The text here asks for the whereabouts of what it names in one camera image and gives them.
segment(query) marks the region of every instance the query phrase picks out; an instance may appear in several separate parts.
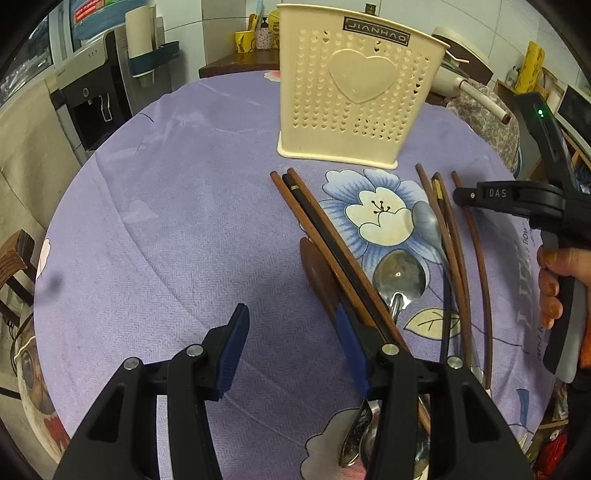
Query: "basket label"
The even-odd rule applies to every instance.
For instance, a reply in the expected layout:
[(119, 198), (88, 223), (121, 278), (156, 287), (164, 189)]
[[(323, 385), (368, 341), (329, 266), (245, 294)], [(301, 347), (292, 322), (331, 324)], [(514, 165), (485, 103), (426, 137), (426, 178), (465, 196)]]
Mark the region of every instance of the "basket label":
[(405, 47), (408, 47), (408, 41), (410, 40), (410, 33), (352, 17), (345, 17), (343, 30), (383, 38), (384, 40), (400, 43)]

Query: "cream plastic basket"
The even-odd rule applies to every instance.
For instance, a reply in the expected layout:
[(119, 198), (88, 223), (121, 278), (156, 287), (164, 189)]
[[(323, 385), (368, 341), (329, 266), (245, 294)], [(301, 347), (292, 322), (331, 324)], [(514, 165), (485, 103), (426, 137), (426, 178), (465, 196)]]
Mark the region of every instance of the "cream plastic basket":
[(448, 45), (372, 15), (278, 7), (279, 154), (396, 168)]

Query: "tablecloth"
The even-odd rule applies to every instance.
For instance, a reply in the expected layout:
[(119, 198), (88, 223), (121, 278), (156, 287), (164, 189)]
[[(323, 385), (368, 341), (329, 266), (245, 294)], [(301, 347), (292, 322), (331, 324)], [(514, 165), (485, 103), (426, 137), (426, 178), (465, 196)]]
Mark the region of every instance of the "tablecloth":
[[(115, 132), (84, 165), (51, 221), (35, 295), (37, 346), (48, 390), (69, 434), (121, 362), (171, 358), (248, 305), (251, 331), (232, 389), (209, 403), (226, 480), (328, 480), (360, 403), (333, 327), (307, 284), (304, 235), (270, 180), (294, 167), (321, 201), (367, 275), (395, 248), (428, 276), (398, 325), (413, 354), (437, 360), (442, 273), (408, 226), (424, 192), (414, 165), (447, 188), (509, 180), (490, 146), (451, 112), (424, 105), (394, 171), (289, 160), (277, 154), (280, 84), (263, 72), (205, 79), (163, 96)], [(456, 209), (483, 359), (480, 283), (469, 231)], [(527, 444), (554, 378), (541, 357), (539, 236), (526, 221), (475, 212), (493, 308), (492, 398)], [(454, 321), (452, 349), (457, 350)], [(165, 401), (158, 406), (162, 478), (171, 478)]]

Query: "window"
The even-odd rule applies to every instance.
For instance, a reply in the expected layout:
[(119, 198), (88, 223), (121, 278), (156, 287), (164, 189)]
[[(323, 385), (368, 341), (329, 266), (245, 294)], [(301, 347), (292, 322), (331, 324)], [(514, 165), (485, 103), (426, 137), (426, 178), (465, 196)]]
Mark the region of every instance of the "window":
[(29, 35), (6, 75), (0, 80), (0, 107), (29, 80), (53, 64), (49, 45), (49, 20), (45, 17)]

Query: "microwave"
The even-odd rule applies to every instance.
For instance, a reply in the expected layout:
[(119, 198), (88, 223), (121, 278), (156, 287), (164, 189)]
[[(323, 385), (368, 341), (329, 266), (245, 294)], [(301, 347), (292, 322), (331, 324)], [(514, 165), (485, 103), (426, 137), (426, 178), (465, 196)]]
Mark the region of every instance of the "microwave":
[(591, 158), (591, 98), (577, 87), (569, 85), (555, 117), (585, 156)]

